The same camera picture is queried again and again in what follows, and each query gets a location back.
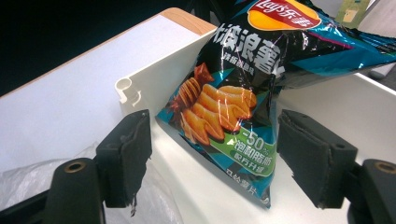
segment red and yellow logo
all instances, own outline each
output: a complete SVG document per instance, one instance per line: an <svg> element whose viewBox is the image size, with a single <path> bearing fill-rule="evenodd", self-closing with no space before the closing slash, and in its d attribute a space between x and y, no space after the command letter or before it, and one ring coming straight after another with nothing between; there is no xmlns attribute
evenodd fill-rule
<svg viewBox="0 0 396 224"><path fill-rule="evenodd" d="M247 14L250 25L264 31L306 30L321 23L315 10L294 0L260 0Z"/></svg>

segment white container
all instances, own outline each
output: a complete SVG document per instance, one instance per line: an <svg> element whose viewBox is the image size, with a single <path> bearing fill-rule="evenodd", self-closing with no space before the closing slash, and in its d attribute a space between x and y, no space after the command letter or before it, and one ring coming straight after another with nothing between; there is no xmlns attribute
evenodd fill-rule
<svg viewBox="0 0 396 224"><path fill-rule="evenodd" d="M116 90L124 115L148 108L152 116L152 159L171 187L184 222L191 223L347 223L342 209L317 209L278 157L271 186L272 207L248 195L215 165L198 155L175 130L160 127L154 116L167 103L212 33L156 63L120 79ZM351 75L298 90L282 91L278 113L293 109L316 119L359 149L357 162L396 162L396 93L371 79Z"/></svg>

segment lay's chip bag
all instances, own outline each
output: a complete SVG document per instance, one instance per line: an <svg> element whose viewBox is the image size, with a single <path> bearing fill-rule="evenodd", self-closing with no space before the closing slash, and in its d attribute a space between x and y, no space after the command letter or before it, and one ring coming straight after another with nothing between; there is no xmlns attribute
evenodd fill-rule
<svg viewBox="0 0 396 224"><path fill-rule="evenodd" d="M269 207L273 94L395 62L396 39L347 29L308 0L239 0L234 9L158 118Z"/></svg>

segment black chip bag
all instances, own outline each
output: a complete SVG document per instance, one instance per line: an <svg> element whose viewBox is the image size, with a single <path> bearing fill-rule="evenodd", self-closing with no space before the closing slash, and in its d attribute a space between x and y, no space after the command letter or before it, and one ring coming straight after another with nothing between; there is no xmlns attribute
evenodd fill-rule
<svg viewBox="0 0 396 224"><path fill-rule="evenodd" d="M272 96L396 61L396 39L347 29L310 1L236 1L158 118L270 206Z"/></svg>

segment plastic bag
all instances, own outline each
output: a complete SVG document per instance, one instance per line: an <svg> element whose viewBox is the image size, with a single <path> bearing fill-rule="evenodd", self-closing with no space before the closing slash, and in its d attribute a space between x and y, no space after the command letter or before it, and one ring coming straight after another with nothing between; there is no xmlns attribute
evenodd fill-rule
<svg viewBox="0 0 396 224"><path fill-rule="evenodd" d="M158 118L269 207L273 94L394 62L396 39L340 26L306 0L245 0L234 9Z"/></svg>
<svg viewBox="0 0 396 224"><path fill-rule="evenodd" d="M86 148L76 158L93 158L96 147L94 144ZM42 161L0 173L0 211L49 189L54 170L67 161L70 160ZM134 217L131 217L131 207L105 207L106 223L183 223L171 190L152 161L148 160L146 165Z"/></svg>

